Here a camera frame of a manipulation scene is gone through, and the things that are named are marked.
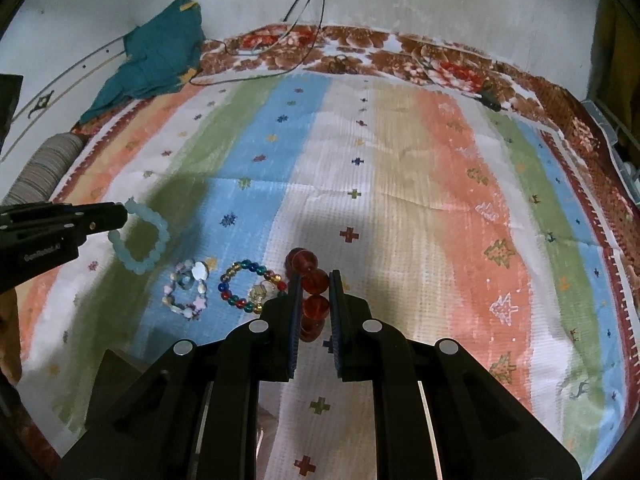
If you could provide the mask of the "wooden jewelry box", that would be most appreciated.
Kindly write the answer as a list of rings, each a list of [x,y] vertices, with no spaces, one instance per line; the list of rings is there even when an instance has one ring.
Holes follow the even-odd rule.
[[[106,349],[92,386],[85,428],[95,425],[149,367],[122,350]]]

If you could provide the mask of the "grey striped bolster pillow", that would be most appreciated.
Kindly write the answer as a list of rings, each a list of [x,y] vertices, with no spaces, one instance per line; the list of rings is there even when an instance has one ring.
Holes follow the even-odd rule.
[[[85,147],[75,133],[58,133],[41,144],[15,179],[2,206],[46,202]]]

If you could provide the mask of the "teal cloth garment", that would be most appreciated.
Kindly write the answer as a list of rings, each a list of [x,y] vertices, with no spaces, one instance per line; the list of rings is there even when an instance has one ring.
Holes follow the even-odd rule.
[[[104,82],[79,122],[85,125],[130,100],[178,91],[188,71],[198,69],[204,41],[200,5],[174,0],[122,38],[126,61]]]

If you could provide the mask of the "striped colourful bedspread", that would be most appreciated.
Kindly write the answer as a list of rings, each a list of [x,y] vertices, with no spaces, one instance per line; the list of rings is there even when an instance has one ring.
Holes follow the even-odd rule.
[[[637,405],[622,250],[562,133],[360,76],[186,87],[78,131],[58,202],[133,200],[113,246],[23,285],[18,386],[58,452],[106,349],[156,360],[247,314],[221,274],[297,247],[408,338],[460,341],[591,474]]]

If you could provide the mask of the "black charger plug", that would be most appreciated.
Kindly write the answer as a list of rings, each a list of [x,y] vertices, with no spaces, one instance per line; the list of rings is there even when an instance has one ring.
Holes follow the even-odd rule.
[[[488,110],[494,112],[501,112],[503,110],[502,104],[498,99],[498,94],[491,88],[481,88],[478,94],[478,100],[480,104],[487,107]]]

